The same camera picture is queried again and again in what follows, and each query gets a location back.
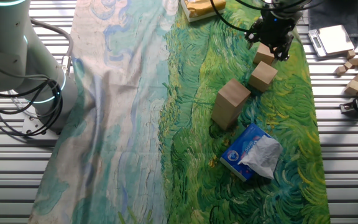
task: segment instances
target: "blue and white box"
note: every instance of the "blue and white box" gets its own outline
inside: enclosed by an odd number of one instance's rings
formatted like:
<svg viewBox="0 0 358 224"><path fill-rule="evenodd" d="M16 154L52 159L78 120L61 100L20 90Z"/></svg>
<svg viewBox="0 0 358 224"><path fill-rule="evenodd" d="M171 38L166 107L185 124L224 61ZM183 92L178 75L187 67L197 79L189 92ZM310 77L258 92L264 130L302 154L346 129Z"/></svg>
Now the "blue and white box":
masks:
<svg viewBox="0 0 358 224"><path fill-rule="evenodd" d="M249 166L238 163L252 149L262 136L270 137L256 124L250 124L248 128L234 141L234 143L223 153L221 162L229 168L242 181L250 179L255 171Z"/></svg>

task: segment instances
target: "metal grating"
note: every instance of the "metal grating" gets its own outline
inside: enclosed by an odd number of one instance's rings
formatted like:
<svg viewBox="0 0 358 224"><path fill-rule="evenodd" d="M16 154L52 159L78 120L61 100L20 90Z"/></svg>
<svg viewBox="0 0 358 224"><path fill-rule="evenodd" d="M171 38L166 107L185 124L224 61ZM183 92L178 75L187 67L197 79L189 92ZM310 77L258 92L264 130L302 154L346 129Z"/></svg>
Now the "metal grating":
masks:
<svg viewBox="0 0 358 224"><path fill-rule="evenodd" d="M76 1L33 0L30 16L62 29L71 30ZM52 31L35 27L49 51L60 62L68 41ZM346 84L357 73L350 70L335 76L344 57L319 61L307 36L307 14L298 32L310 65L318 129L326 173L331 223L358 223L358 119L345 117L339 104L349 100L343 94ZM13 108L10 100L0 99L0 106ZM7 116L10 125L22 127L23 115ZM24 144L0 131L0 223L27 223L42 174L52 153L53 144Z"/></svg>

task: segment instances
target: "green painted fabric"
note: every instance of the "green painted fabric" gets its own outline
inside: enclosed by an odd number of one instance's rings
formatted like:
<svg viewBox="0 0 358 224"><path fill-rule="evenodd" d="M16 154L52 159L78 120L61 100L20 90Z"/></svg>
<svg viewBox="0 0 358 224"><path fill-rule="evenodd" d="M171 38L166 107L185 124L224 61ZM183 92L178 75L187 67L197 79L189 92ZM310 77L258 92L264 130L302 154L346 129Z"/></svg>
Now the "green painted fabric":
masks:
<svg viewBox="0 0 358 224"><path fill-rule="evenodd" d="M241 27L259 16L234 0L224 13ZM71 35L80 95L30 223L329 223L297 35L263 94L247 84L257 45L216 17L189 24L177 0L79 0ZM232 78L252 96L222 131L210 117ZM241 182L219 162L250 123L284 148L273 180Z"/></svg>

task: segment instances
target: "gray cloth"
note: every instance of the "gray cloth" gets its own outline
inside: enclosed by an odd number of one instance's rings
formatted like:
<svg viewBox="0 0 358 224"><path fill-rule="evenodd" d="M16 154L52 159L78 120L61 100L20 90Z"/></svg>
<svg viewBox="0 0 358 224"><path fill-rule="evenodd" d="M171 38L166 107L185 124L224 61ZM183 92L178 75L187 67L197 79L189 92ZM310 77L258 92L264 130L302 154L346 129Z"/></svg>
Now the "gray cloth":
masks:
<svg viewBox="0 0 358 224"><path fill-rule="evenodd" d="M325 0L309 10L309 30L336 25L343 25L353 44L358 45L358 0Z"/></svg>

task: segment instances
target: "black device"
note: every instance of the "black device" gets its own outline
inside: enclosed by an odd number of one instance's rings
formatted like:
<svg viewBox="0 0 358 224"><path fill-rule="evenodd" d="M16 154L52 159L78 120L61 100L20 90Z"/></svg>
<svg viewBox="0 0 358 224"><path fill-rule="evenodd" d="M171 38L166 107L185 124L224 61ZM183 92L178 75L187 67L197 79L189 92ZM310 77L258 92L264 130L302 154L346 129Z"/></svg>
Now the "black device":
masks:
<svg viewBox="0 0 358 224"><path fill-rule="evenodd" d="M262 17L257 19L250 28L250 30L257 30L257 32L246 32L244 34L249 42L249 48L252 47L253 43L261 42L269 47L275 59L279 61L288 60L290 57L288 51L293 40L293 35L290 32L295 28L302 13L296 12L284 19L276 16L272 11L261 11L260 14Z"/></svg>

